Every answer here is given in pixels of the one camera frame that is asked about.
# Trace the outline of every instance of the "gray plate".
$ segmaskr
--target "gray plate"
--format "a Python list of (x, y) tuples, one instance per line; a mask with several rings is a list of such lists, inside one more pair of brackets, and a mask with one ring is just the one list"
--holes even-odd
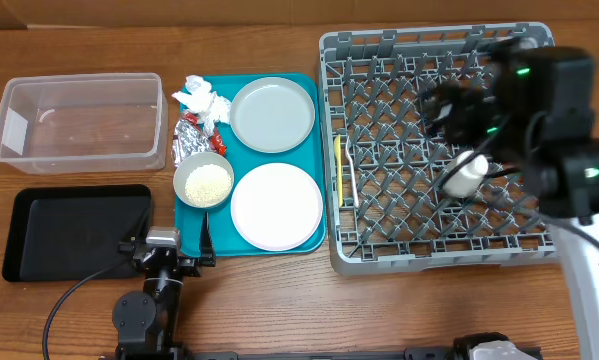
[(247, 147), (280, 153), (301, 144), (315, 122), (308, 93), (293, 81), (267, 77), (244, 86), (230, 109), (230, 125)]

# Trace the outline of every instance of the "foil wrapper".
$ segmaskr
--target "foil wrapper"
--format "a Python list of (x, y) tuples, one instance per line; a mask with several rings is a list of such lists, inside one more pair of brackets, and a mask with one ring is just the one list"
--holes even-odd
[(190, 122), (179, 118), (172, 137), (172, 159), (178, 167), (188, 156), (213, 151), (210, 140)]

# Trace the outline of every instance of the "gray dish rack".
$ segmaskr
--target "gray dish rack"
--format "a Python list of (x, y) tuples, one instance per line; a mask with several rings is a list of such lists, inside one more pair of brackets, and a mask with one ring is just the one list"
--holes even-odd
[[(464, 149), (422, 135), (418, 94), (444, 81), (488, 88), (492, 65), (477, 46), (528, 36), (554, 46), (541, 23), (327, 33), (321, 37), (319, 94), (333, 268), (343, 275), (433, 267), (552, 263), (555, 249), (538, 219), (444, 199), (435, 184)], [(333, 141), (341, 135), (343, 206)], [(359, 208), (351, 192), (350, 137)], [(501, 170), (491, 164), (491, 171)], [(477, 199), (534, 208), (517, 175), (485, 182)]]

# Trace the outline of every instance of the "clear plastic container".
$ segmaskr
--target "clear plastic container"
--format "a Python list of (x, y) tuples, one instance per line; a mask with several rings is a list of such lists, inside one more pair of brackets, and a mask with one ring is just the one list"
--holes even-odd
[(168, 103), (157, 74), (15, 78), (0, 105), (0, 161), (29, 174), (161, 169)]

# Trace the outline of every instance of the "wooden surface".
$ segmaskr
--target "wooden surface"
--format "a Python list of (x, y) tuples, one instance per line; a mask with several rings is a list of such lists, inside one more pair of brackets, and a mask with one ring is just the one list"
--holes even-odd
[[(430, 26), (435, 24), (401, 24)], [(597, 57), (594, 106), (599, 136), (599, 21), (549, 22), (556, 42)], [(299, 71), (316, 74), (326, 31), (395, 25), (262, 26), (119, 30), (0, 31), (0, 99), (13, 77), (155, 72), (164, 91), (188, 74)], [(170, 131), (177, 104), (168, 97)], [(0, 163), (0, 359), (40, 359), (48, 312), (72, 282), (7, 283), (1, 263), (15, 195), (26, 187), (142, 183), (152, 190), (156, 225), (172, 225), (173, 167), (159, 172), (33, 176)], [(539, 345), (546, 359), (578, 359), (568, 292), (557, 266), (454, 268), (417, 274), (341, 277), (327, 244), (305, 256), (219, 260), (183, 290), (178, 338), (194, 351), (240, 353), (401, 350), (445, 345), (475, 332), (500, 331)], [(96, 281), (59, 311), (53, 359), (110, 354), (117, 334), (111, 309), (142, 280)]]

